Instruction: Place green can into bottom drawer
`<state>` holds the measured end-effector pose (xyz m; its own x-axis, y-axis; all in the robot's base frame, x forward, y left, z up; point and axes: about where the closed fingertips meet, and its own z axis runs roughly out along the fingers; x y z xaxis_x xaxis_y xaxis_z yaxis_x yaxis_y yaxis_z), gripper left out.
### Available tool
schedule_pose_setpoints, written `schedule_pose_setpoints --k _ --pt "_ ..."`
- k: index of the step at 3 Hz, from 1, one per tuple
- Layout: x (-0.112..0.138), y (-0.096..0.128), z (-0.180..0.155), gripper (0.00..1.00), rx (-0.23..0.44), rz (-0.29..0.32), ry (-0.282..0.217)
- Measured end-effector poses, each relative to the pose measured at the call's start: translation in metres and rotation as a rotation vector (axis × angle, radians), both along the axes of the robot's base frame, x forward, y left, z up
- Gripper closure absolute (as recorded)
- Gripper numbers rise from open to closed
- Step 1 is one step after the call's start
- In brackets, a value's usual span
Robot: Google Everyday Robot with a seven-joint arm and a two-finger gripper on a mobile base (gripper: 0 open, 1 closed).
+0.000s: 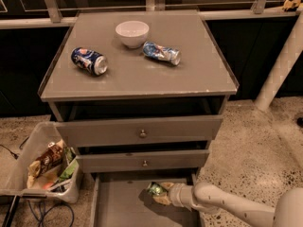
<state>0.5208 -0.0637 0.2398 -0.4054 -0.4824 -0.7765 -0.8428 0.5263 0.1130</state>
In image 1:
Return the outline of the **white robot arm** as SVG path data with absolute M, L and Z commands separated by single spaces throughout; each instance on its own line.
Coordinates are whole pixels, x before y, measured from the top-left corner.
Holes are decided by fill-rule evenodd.
M 212 213 L 221 208 L 251 227 L 303 227 L 303 189 L 284 193 L 275 207 L 222 191 L 214 184 L 198 182 L 151 183 L 148 193 L 158 203 Z

